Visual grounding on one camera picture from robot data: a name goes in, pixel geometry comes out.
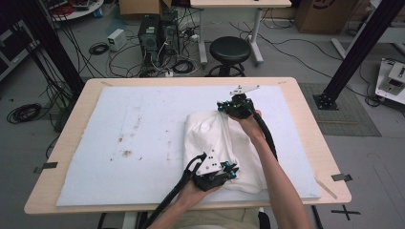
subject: white desk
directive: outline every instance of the white desk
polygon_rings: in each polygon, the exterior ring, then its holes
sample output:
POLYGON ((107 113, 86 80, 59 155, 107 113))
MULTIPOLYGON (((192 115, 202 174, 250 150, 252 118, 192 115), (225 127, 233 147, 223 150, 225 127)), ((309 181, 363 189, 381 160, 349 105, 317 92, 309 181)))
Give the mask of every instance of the white desk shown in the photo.
MULTIPOLYGON (((319 184, 321 198, 303 200, 304 204, 346 203, 352 199, 345 181, 333 181, 332 175, 340 174, 336 162, 323 138, 319 127, 307 105, 297 82, 290 77, 241 77, 241 78, 133 78, 133 79, 92 79, 80 95, 75 108, 58 139, 48 162, 58 162, 56 168, 43 170, 25 206, 25 212, 33 215, 131 212, 149 211, 156 204, 124 204, 102 206, 57 207, 56 202, 62 190, 70 162, 81 140, 90 116, 97 104, 99 95, 105 87, 140 86, 225 86, 225 85, 277 85, 281 88, 292 119, 306 150, 309 164, 316 182, 319 184)), ((224 203, 205 203, 196 209, 221 209, 268 206, 268 201, 237 201, 224 203)))
MULTIPOLYGON (((357 35, 352 40, 351 44, 349 45, 349 47, 346 50, 342 47, 342 45, 340 44, 340 42, 336 38, 333 38, 331 40, 331 43, 337 49, 337 51, 342 56, 342 58, 346 58, 346 55, 351 50, 354 42, 357 40, 358 36, 361 34, 364 27, 367 25, 367 22, 369 22, 370 18, 372 18, 373 14, 375 12, 375 9, 377 9, 380 2, 381 2, 381 0, 372 0, 372 1, 370 1, 370 3, 371 3, 370 6, 372 8, 372 13, 370 13, 370 15, 367 18, 366 22, 363 24, 360 31, 357 33, 357 35)), ((378 42, 379 43, 393 43, 402 53, 405 54, 405 46, 402 44, 402 43, 405 43, 404 34, 405 34, 404 28, 389 27, 384 32, 384 34, 380 37, 378 42)))
POLYGON ((249 44, 253 51, 256 65, 264 63, 262 54, 256 43, 257 33, 259 31, 260 19, 262 17, 262 8, 285 8, 290 7, 288 0, 191 0, 191 6, 200 10, 200 40, 199 51, 200 61, 206 65, 206 50, 204 44, 203 24, 206 19, 221 21, 254 21, 253 33, 248 37, 249 44))

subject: cardboard box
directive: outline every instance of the cardboard box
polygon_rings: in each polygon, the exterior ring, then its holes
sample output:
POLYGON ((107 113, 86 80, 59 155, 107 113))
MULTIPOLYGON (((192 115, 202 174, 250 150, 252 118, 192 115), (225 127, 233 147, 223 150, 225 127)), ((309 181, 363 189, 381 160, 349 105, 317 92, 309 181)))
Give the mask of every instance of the cardboard box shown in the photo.
POLYGON ((359 0, 302 1, 295 15, 295 26, 304 33, 340 33, 359 0))
POLYGON ((161 14, 172 6, 172 0, 120 0, 119 10, 126 14, 161 14))

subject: stool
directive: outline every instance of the stool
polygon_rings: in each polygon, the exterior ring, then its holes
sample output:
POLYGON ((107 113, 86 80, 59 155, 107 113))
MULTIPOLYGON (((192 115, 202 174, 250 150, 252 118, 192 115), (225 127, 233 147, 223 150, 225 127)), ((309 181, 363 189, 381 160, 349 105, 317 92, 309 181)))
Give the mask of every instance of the stool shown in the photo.
POLYGON ((221 65, 214 67, 209 71, 209 76, 216 69, 220 69, 219 76, 245 76, 242 62, 250 56, 250 46, 243 39, 233 36, 224 36, 214 40, 209 47, 212 57, 221 62, 221 65), (238 71, 230 75, 230 69, 238 71))

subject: white towel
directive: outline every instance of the white towel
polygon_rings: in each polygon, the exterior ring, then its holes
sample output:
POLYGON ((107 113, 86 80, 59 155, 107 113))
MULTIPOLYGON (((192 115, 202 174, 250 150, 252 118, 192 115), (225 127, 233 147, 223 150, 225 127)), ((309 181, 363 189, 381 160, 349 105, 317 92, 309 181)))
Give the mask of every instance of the white towel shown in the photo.
POLYGON ((192 158, 203 152, 216 154, 220 162, 238 164, 237 178, 227 181, 224 188, 251 194, 266 189, 266 180, 256 149, 239 123, 226 114, 209 111, 187 117, 184 168, 192 158))

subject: tabletop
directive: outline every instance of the tabletop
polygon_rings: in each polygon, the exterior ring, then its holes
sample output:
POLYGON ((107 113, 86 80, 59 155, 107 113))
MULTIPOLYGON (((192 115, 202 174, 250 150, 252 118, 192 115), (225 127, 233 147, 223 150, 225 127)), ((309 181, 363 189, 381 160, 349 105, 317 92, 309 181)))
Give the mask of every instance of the tabletop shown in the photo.
MULTIPOLYGON (((48 162, 57 162, 56 168, 43 170, 32 190, 25 212, 27 214, 65 214, 92 212, 127 212, 153 210, 157 206, 146 205, 109 205, 56 207, 59 194, 64 184, 70 161, 80 142, 87 122, 105 87, 147 87, 147 86, 234 86, 234 85, 269 85, 279 86, 290 110, 293 122, 307 153, 316 182, 321 190, 321 198, 304 200, 304 204, 346 203, 352 199, 344 180, 334 181, 331 176, 340 174, 325 139, 320 132, 309 106, 292 77, 240 77, 240 78, 102 78, 91 79, 75 104, 74 110, 54 146, 48 162)), ((205 203, 196 209, 259 207, 269 203, 205 203)))
POLYGON ((289 0, 191 0, 193 8, 285 8, 290 7, 289 0))

